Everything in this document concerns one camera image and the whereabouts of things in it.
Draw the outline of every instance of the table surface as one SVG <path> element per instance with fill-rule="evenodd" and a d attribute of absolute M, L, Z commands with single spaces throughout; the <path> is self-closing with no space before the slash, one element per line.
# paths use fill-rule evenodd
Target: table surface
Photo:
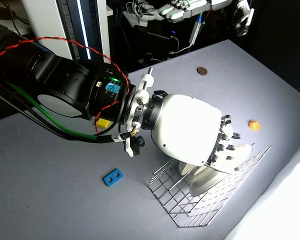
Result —
<path fill-rule="evenodd" d="M 132 83 L 146 71 L 131 73 Z M 254 153 L 272 146 L 212 224 L 177 228 L 147 188 L 168 159 L 149 131 L 141 133 L 141 155 L 129 158 L 121 143 L 66 141 L 16 114 L 0 120 L 0 240 L 224 239 L 300 146 L 300 93 L 229 40 L 156 64 L 153 76 L 151 91 L 189 95 L 231 114 L 238 144 L 255 143 Z M 59 119 L 94 131 L 82 119 Z M 191 120 L 181 115 L 182 122 Z M 124 177 L 107 187 L 102 178 L 116 168 Z"/>

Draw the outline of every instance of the robotic hand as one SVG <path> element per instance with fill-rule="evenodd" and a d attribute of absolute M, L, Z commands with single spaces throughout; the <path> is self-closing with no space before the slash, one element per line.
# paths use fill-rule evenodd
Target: robotic hand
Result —
<path fill-rule="evenodd" d="M 150 130 L 152 140 L 164 153 L 202 166 L 215 147 L 221 111 L 199 99 L 163 90 L 154 91 L 150 97 L 147 89 L 154 84 L 152 71 L 151 67 L 142 75 L 136 88 L 115 64 L 56 56 L 0 25 L 0 98 L 27 118 L 71 141 L 125 142 L 130 157 L 139 154 L 139 147 L 145 144 L 141 136 L 136 137 L 140 128 Z M 20 110 L 19 105 L 35 118 Z M 57 122 L 41 105 L 69 118 L 102 118 L 113 124 L 96 135 L 78 133 Z M 180 122 L 189 119 L 193 127 L 179 131 Z M 105 135 L 116 124 L 125 125 L 126 131 Z"/>
<path fill-rule="evenodd" d="M 254 9 L 251 8 L 247 2 L 248 0 L 238 0 L 234 15 L 238 11 L 242 11 L 243 16 L 235 24 L 237 35 L 239 37 L 245 35 L 249 29 L 251 20 L 253 18 Z M 130 25 L 147 27 L 148 21 L 167 21 L 178 23 L 184 19 L 191 18 L 195 15 L 206 11 L 216 11 L 228 6 L 232 0 L 172 0 L 169 4 L 155 9 L 145 0 L 134 0 L 131 3 L 132 12 L 123 12 Z"/>

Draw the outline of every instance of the yellow block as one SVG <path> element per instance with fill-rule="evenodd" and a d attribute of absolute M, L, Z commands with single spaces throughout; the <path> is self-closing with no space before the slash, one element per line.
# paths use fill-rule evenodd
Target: yellow block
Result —
<path fill-rule="evenodd" d="M 98 127 L 102 128 L 102 129 L 107 129 L 109 127 L 109 124 L 111 122 L 109 120 L 105 120 L 105 119 L 102 119 L 102 118 L 99 118 L 97 124 L 98 124 Z"/>

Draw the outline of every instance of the wire dish rack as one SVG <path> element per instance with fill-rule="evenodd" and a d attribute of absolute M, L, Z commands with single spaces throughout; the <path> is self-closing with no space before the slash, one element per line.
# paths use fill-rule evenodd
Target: wire dish rack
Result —
<path fill-rule="evenodd" d="M 270 149 L 268 147 L 246 160 L 239 166 L 237 174 L 228 175 L 199 196 L 192 197 L 189 191 L 190 181 L 198 167 L 181 176 L 179 161 L 173 158 L 153 173 L 148 187 L 178 227 L 205 227 L 215 219 Z"/>

